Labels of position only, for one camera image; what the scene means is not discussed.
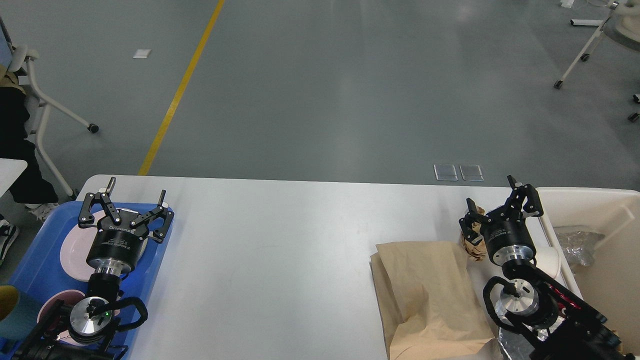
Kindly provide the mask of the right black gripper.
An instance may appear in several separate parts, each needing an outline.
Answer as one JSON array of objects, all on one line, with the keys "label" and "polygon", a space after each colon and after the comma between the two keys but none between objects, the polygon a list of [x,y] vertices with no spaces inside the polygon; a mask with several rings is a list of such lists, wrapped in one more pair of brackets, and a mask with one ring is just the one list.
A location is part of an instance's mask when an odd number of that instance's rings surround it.
[{"label": "right black gripper", "polygon": [[[526,226],[526,218],[544,214],[542,201],[532,184],[507,176],[511,192],[505,203],[493,210],[493,218],[478,211],[471,198],[466,199],[467,212],[459,219],[462,239],[478,245],[484,240],[490,262],[502,267],[511,260],[532,261],[537,255],[534,241]],[[473,225],[479,224],[480,230]]]}]

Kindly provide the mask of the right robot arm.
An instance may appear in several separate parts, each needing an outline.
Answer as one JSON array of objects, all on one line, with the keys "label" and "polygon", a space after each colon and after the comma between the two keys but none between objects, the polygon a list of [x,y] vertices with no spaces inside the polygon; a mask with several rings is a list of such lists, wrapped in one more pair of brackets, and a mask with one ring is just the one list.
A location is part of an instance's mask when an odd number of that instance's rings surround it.
[{"label": "right robot arm", "polygon": [[483,243],[487,258],[502,270],[483,287],[490,319],[501,330],[524,337],[531,360],[633,360],[619,351],[621,339],[606,327],[607,318],[537,267],[537,249],[526,226],[544,214],[537,189],[507,176],[511,189],[503,205],[482,214],[467,198],[459,219],[462,239]]}]

